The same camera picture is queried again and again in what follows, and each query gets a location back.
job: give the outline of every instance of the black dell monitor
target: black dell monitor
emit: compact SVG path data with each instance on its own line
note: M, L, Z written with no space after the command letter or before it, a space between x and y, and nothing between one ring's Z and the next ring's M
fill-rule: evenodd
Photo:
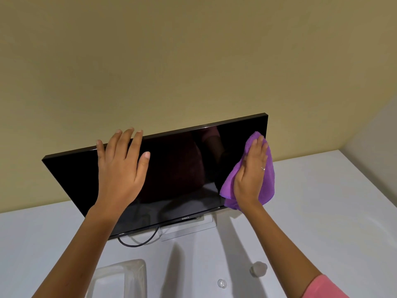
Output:
M151 158L146 181L109 239L170 225L227 207L219 190L240 161L248 138L266 136L265 113L144 136L140 153ZM47 155L45 166L87 215L98 196L95 146Z

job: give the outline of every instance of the hand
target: hand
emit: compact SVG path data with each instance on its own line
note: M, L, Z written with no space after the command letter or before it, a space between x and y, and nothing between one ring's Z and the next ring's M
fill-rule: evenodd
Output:
M268 144L263 144L263 136L255 139L234 179L234 195L243 212L247 207L261 205L258 197L263 183L262 168L266 167L268 159L267 148Z
M107 144L97 141L99 193L94 207L117 219L142 189L148 169L150 153L142 154L138 162L142 131L135 133L127 151L133 127L124 133L118 130Z

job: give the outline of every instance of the person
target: person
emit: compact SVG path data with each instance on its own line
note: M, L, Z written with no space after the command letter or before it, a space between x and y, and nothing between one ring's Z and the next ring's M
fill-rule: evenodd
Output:
M139 158L142 131L117 130L107 144L97 141L99 192L76 235L33 298L84 297L103 248L126 207L142 189L150 153ZM262 167L266 164L263 136L255 140L234 181L237 202L255 230L271 267L288 298L347 297L307 259L258 201Z

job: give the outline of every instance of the white desk surface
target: white desk surface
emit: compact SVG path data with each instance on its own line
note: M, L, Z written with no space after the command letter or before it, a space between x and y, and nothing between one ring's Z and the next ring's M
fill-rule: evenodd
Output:
M265 208L303 253L350 297L395 297L397 208L340 151L274 166L276 194ZM32 296L82 220L72 202L1 214L1 296ZM108 241L98 267L145 260L149 298L285 297L244 215L221 210L217 221L140 248ZM249 274L256 261L269 266L260 279Z

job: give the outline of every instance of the forearm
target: forearm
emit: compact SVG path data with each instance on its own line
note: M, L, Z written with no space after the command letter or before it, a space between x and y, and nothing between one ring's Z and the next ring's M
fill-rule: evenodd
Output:
M276 225L262 205L242 208L288 298L300 298L321 272Z
M93 206L33 298L84 297L116 222Z

